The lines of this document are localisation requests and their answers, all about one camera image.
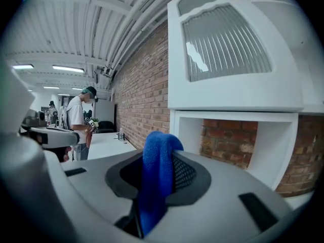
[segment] white cabinet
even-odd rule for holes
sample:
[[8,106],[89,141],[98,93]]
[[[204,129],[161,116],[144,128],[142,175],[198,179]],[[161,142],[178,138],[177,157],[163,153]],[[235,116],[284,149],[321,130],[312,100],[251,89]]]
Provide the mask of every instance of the white cabinet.
[[324,112],[307,61],[314,33],[296,5],[172,0],[168,25],[170,109]]

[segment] pipe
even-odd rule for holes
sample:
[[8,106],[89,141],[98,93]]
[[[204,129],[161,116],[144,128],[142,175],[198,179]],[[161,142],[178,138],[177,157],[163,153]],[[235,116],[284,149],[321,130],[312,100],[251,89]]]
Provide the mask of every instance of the pipe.
[[[162,23],[164,23],[166,20],[167,20],[168,16],[164,16],[161,20],[159,20],[154,26],[153,28],[149,31],[149,33],[147,35],[144,36],[144,38],[142,38],[142,40],[140,42],[138,42],[139,44],[141,44],[156,28],[158,28]],[[128,54],[128,56],[126,57],[126,59],[124,60],[123,64],[121,65],[121,67],[119,68],[122,69],[123,66],[125,65],[125,63],[127,62],[128,58],[135,52],[135,50],[137,49],[137,47],[134,47],[132,49],[132,51]]]
[[126,38],[124,39],[123,43],[121,44],[120,48],[117,51],[117,54],[111,64],[111,68],[114,69],[116,66],[116,62],[122,51],[124,50],[124,48],[126,47],[128,41],[130,40],[130,38],[132,37],[133,33],[135,32],[135,30],[138,29],[138,27],[143,24],[143,22],[146,20],[146,18],[152,14],[152,12],[158,7],[160,6],[165,0],[155,0],[145,11],[144,13],[137,19],[137,21],[135,22],[135,24],[133,25],[133,27],[131,28],[130,32],[127,34]]
[[130,49],[130,47],[133,45],[133,43],[137,40],[137,38],[144,32],[144,30],[151,25],[152,22],[154,22],[156,20],[156,18],[160,17],[163,13],[165,13],[168,10],[168,7],[164,7],[162,8],[142,29],[140,29],[140,31],[136,34],[136,36],[134,37],[134,39],[131,41],[131,43],[127,46],[127,48],[124,50],[123,54],[119,57],[118,61],[114,64],[112,64],[111,68],[114,69],[116,65],[119,64],[119,62],[121,61],[121,59],[124,57],[124,55],[126,54],[126,52]]
[[129,23],[132,21],[134,15],[139,11],[139,8],[142,6],[142,4],[147,1],[147,0],[138,0],[132,7],[132,9],[130,10],[130,12],[128,13],[128,15],[126,16],[125,20],[122,22],[121,26],[118,28],[117,34],[114,36],[114,39],[110,45],[110,50],[108,53],[108,57],[107,57],[107,61],[106,61],[106,67],[109,66],[111,57],[112,57],[112,53],[115,51],[118,42],[120,41],[120,39],[122,38],[122,35],[124,33],[124,31],[126,30],[127,26],[129,25]]

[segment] white t-shirt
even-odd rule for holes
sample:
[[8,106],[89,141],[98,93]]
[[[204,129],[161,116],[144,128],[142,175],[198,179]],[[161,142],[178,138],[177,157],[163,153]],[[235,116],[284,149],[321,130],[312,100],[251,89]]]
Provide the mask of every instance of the white t-shirt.
[[[83,117],[82,101],[79,96],[74,97],[66,109],[69,125],[85,125],[85,120]],[[75,131],[80,136],[79,144],[84,144],[86,142],[86,132],[85,131]]]

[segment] man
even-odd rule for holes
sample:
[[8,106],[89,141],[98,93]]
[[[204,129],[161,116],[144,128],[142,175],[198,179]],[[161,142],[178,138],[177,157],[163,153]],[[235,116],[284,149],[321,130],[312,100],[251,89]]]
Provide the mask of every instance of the man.
[[92,128],[89,125],[85,125],[82,102],[92,104],[95,101],[97,91],[93,87],[87,87],[82,89],[81,94],[74,97],[67,106],[67,118],[69,128],[77,132],[80,136],[80,141],[77,146],[73,146],[76,152],[76,160],[87,160],[89,148],[86,145],[87,133],[92,132]]

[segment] ceiling beam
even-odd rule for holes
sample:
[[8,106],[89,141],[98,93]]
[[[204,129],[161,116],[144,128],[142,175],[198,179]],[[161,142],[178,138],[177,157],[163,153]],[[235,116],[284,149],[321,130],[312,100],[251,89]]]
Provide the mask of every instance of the ceiling beam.
[[76,55],[76,54],[66,54],[66,53],[42,53],[42,52],[33,52],[33,53],[21,53],[21,54],[11,54],[5,55],[7,60],[15,60],[19,63],[30,63],[32,60],[37,62],[58,62],[58,61],[67,61],[67,63],[83,63],[83,64],[92,64],[104,67],[106,61],[103,59],[92,58],[88,56]]
[[38,73],[19,73],[18,74],[22,79],[31,79],[34,82],[37,81],[37,78],[54,78],[59,80],[75,80],[75,81],[84,81],[84,82],[94,82],[95,79],[93,77],[87,76],[79,76],[72,74],[38,74]]
[[[40,3],[48,3],[48,2],[79,2],[82,4],[87,4],[89,0],[25,0],[23,6],[40,4]],[[121,2],[119,0],[91,0],[90,5],[101,6],[103,8],[107,8],[109,10],[113,10],[117,13],[127,15],[131,10],[131,6]]]
[[90,5],[101,6],[123,15],[127,15],[132,8],[119,0],[91,0]]

